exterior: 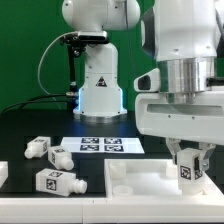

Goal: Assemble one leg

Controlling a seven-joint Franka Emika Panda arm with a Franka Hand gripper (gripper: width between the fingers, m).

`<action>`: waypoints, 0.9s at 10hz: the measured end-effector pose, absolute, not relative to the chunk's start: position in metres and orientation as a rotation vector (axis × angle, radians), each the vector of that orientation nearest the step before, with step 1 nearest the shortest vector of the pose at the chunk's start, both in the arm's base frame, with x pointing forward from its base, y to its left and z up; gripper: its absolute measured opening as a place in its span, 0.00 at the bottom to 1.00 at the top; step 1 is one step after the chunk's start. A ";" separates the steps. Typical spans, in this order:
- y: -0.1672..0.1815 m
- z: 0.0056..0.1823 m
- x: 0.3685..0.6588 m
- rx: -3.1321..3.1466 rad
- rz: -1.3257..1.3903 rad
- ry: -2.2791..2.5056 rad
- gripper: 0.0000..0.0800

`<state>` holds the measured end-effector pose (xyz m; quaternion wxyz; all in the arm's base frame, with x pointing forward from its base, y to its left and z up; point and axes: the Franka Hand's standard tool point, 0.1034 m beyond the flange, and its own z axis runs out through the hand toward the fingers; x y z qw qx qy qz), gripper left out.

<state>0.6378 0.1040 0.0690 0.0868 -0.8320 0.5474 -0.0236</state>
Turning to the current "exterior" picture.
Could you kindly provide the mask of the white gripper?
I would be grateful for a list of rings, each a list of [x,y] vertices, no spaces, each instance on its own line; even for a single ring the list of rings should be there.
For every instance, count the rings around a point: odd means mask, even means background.
[[[215,144],[224,145],[223,91],[199,93],[193,104],[168,103],[159,93],[139,94],[135,101],[135,117],[141,134],[167,138],[166,145],[174,164],[177,164],[181,140],[204,142],[199,144],[201,170],[209,169]]]

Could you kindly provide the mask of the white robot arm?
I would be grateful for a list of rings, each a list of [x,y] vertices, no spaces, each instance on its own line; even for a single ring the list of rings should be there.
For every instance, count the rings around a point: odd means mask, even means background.
[[[224,145],[224,79],[216,75],[223,8],[224,0],[155,0],[142,12],[136,0],[64,0],[73,52],[86,57],[75,114],[123,113],[118,54],[107,33],[139,25],[142,47],[157,66],[134,81],[137,128],[165,138],[171,153],[182,140],[197,142],[199,166],[207,169],[214,148]]]

